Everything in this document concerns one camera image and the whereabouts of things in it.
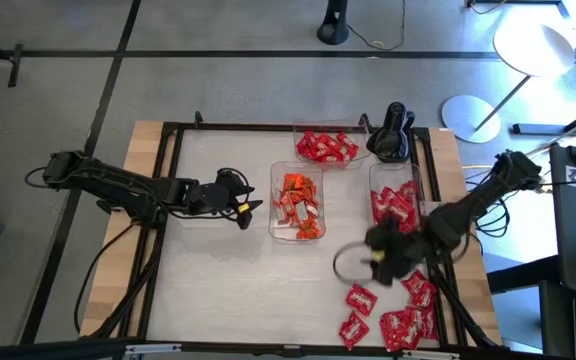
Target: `candy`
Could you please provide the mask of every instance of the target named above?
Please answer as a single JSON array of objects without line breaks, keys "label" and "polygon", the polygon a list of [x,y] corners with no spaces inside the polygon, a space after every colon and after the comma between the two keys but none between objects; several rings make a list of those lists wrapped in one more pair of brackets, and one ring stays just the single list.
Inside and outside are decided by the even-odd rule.
[{"label": "candy", "polygon": [[384,313],[379,319],[381,336],[384,338],[384,345],[386,346],[387,351],[397,351],[401,349],[401,344],[395,338],[396,331],[402,324],[402,319],[399,317],[398,313],[403,313],[403,311]]},{"label": "candy", "polygon": [[423,330],[424,328],[424,313],[421,309],[417,309],[414,306],[406,306],[406,310],[404,312],[408,316],[408,321],[417,326],[419,330]]},{"label": "candy", "polygon": [[352,350],[368,334],[368,331],[368,325],[357,314],[352,312],[348,320],[341,324],[339,336],[341,336],[346,348]]},{"label": "candy", "polygon": [[276,226],[296,226],[299,229],[295,237],[299,240],[316,239],[323,236],[323,231],[315,220],[319,216],[315,199],[317,187],[303,174],[286,174],[282,189],[274,189],[272,203],[275,212]]},{"label": "candy", "polygon": [[323,156],[330,156],[334,155],[332,149],[330,149],[326,144],[323,142],[317,142],[317,148],[315,152],[315,157],[320,158]]},{"label": "candy", "polygon": [[394,191],[386,186],[379,196],[371,194],[373,220],[381,221],[386,213],[392,214],[399,221],[399,231],[407,233],[417,229],[419,220],[415,204],[417,202],[418,186],[414,181],[403,184]]},{"label": "candy", "polygon": [[316,146],[317,144],[317,137],[315,136],[315,133],[312,131],[304,131],[304,139],[306,139],[308,145],[310,145],[311,147]]},{"label": "candy", "polygon": [[408,277],[408,279],[401,280],[401,284],[406,289],[408,289],[408,292],[412,296],[417,295],[422,290],[424,283],[427,283],[427,282],[428,282],[428,280],[426,280],[426,278],[421,273],[421,271],[419,271],[419,269],[415,270],[415,272],[413,272]]},{"label": "candy", "polygon": [[297,153],[317,162],[347,163],[353,160],[359,152],[359,146],[344,133],[337,134],[337,139],[326,133],[316,136],[312,131],[304,131],[304,136],[296,144]]},{"label": "candy", "polygon": [[303,201],[295,205],[295,211],[297,212],[297,220],[300,223],[309,219],[308,210],[306,210],[306,203]]},{"label": "candy", "polygon": [[432,308],[424,310],[424,329],[421,336],[425,339],[439,340],[439,332],[435,325],[435,311]]},{"label": "candy", "polygon": [[391,202],[395,198],[395,195],[397,195],[395,190],[389,188],[388,186],[384,186],[384,188],[381,190],[381,194],[379,194],[379,197],[383,200]]},{"label": "candy", "polygon": [[419,186],[416,182],[410,180],[407,183],[401,185],[399,192],[408,202],[414,203],[415,198],[417,197],[417,193],[419,193]]},{"label": "candy", "polygon": [[368,317],[375,307],[377,296],[359,284],[353,284],[352,288],[346,295],[346,304],[357,310],[361,315]]},{"label": "candy", "polygon": [[437,289],[430,282],[425,282],[421,285],[421,290],[412,297],[411,303],[420,308],[427,308],[432,305],[436,293]]},{"label": "candy", "polygon": [[399,344],[401,344],[401,347],[410,350],[417,348],[419,340],[421,340],[421,330],[413,323],[407,324],[399,336]]},{"label": "candy", "polygon": [[303,155],[303,152],[310,147],[308,139],[304,136],[297,143],[297,152]]},{"label": "candy", "polygon": [[352,140],[350,140],[348,136],[343,132],[337,134],[337,140],[346,145],[346,147],[348,147],[349,150],[357,151],[359,149],[359,146],[354,142],[352,142]]}]

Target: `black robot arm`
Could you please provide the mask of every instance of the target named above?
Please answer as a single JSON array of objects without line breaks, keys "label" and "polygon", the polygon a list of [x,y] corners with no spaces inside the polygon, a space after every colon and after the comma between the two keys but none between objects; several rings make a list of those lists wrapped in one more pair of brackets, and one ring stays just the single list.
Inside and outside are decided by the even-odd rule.
[{"label": "black robot arm", "polygon": [[97,204],[106,212],[123,208],[144,227],[154,228],[168,214],[192,217],[219,213],[243,230],[250,224],[252,210],[262,201],[237,200],[237,196],[255,190],[237,173],[243,176],[235,169],[220,169],[215,182],[209,184],[195,179],[153,179],[104,164],[80,151],[63,151],[52,154],[42,177],[51,189],[81,189],[99,197]]},{"label": "black robot arm", "polygon": [[379,253],[372,261],[373,279],[390,286],[393,278],[400,279],[424,259],[437,262],[449,255],[470,231],[472,219],[483,215],[486,208],[508,192],[537,189],[541,167],[521,152],[506,151],[497,155],[485,181],[463,199],[444,204],[423,219],[422,227],[410,233],[400,233],[397,220],[385,216],[381,223],[366,232],[365,244]]}]

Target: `concrete floor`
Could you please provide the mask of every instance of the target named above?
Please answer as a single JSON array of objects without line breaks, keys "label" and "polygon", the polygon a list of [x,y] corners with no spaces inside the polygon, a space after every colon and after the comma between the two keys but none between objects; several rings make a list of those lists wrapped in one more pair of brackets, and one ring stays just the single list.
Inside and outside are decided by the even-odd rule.
[{"label": "concrete floor", "polygon": [[[0,1],[0,46],[11,49],[22,42],[35,50],[115,50],[130,4]],[[338,48],[320,43],[314,32],[324,8],[322,0],[147,1],[128,49],[368,50],[353,35]],[[400,1],[357,1],[349,9],[355,29],[386,45],[398,39],[400,16]],[[400,48],[405,51],[493,51],[492,36],[506,21],[565,24],[555,6],[505,5],[478,16],[464,9],[462,0],[409,1],[406,16],[406,42]],[[576,29],[571,33],[574,43]],[[24,58],[14,89],[6,88],[9,69],[0,66],[0,221],[6,224],[0,234],[0,345],[17,341],[64,199],[64,194],[29,188],[21,179],[45,165],[51,152],[83,147],[110,63]],[[120,165],[136,120],[190,121],[195,110],[215,122],[291,122],[366,112],[380,123],[385,107],[402,101],[416,112],[417,126],[438,127],[445,99],[473,94],[494,104],[521,77],[499,60],[124,59],[95,156]],[[504,128],[515,122],[575,119],[576,64],[558,79],[528,82],[500,116]],[[506,148],[532,150],[546,140],[502,131],[484,145],[459,141],[459,149],[464,165],[490,164]],[[90,196],[80,201],[38,341],[76,337],[72,308],[108,219],[94,201]],[[526,244],[534,225],[527,203],[552,228],[550,198],[520,194],[509,201],[513,222],[508,236],[482,238],[486,252],[520,262],[556,252],[554,229],[531,236]]]}]

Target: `clear plastic container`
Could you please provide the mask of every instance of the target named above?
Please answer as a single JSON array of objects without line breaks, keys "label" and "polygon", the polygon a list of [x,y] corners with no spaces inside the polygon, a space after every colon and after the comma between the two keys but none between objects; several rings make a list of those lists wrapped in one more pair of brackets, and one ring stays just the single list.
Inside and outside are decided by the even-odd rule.
[{"label": "clear plastic container", "polygon": [[[420,225],[420,206],[421,200],[421,178],[419,175],[419,168],[414,164],[374,164],[370,167],[369,175],[370,192],[375,191],[378,196],[385,187],[389,187],[394,191],[399,191],[402,185],[409,181],[414,181],[417,184],[419,191],[417,192],[414,201],[412,202],[416,214],[416,226]],[[368,217],[371,224],[375,224],[375,217],[373,214],[372,196],[368,194]]]},{"label": "clear plastic container", "polygon": [[[341,143],[337,139],[337,135],[344,133],[350,141],[355,143],[357,148],[356,155],[352,160],[342,160],[335,161],[332,160],[334,156],[330,157],[330,161],[319,162],[310,159],[299,153],[297,150],[297,144],[304,138],[306,131],[312,131],[315,133],[316,137],[321,134],[326,133],[340,145],[344,146],[342,152],[347,152],[347,146]],[[370,155],[370,152],[366,148],[366,141],[370,135],[368,130],[368,122],[363,118],[363,116],[340,119],[340,120],[304,120],[298,119],[293,124],[293,135],[295,138],[295,152],[297,158],[301,161],[306,161],[314,164],[319,164],[324,170],[328,169],[339,169],[339,170],[353,170],[361,167],[364,160]]]},{"label": "clear plastic container", "polygon": [[[295,224],[282,224],[283,212],[275,206],[281,201],[281,191],[284,186],[284,176],[286,174],[302,174],[312,180],[316,187],[314,198],[317,201],[315,221],[321,230],[320,235],[314,239],[297,239],[299,227]],[[275,239],[291,243],[310,243],[324,236],[326,233],[326,222],[324,221],[324,173],[321,166],[316,164],[280,161],[270,167],[270,219],[268,232]]]}]

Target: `wooden table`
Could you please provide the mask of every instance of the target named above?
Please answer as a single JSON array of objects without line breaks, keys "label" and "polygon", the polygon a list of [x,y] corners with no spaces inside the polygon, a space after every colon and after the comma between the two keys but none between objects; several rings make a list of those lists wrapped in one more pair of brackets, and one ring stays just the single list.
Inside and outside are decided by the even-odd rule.
[{"label": "wooden table", "polygon": [[[124,169],[145,176],[152,176],[155,158],[159,148],[163,122],[138,121],[128,148]],[[435,172],[441,200],[456,201],[466,193],[465,182],[461,170],[461,161],[457,152],[455,136],[450,129],[429,129],[434,158]],[[169,138],[168,148],[172,148],[173,140]],[[430,193],[430,177],[425,164],[425,154],[421,141],[417,141],[419,163],[424,193]],[[171,151],[166,151],[162,174],[167,174],[171,165]],[[110,217],[106,231],[105,242],[129,224],[125,213],[114,213]],[[80,335],[95,331],[111,313],[126,292],[133,260],[136,253],[139,230],[134,228],[121,241],[110,247],[99,260],[95,272],[90,297],[86,306]],[[501,343],[501,336],[488,288],[486,270],[481,258],[481,248],[478,243],[471,242],[465,256],[454,264],[460,298],[473,318],[483,328],[488,337]],[[137,323],[141,314],[142,294],[135,301],[131,314],[129,336],[137,335]],[[444,318],[446,321],[448,341],[456,344],[453,316],[450,306],[443,299]]]}]

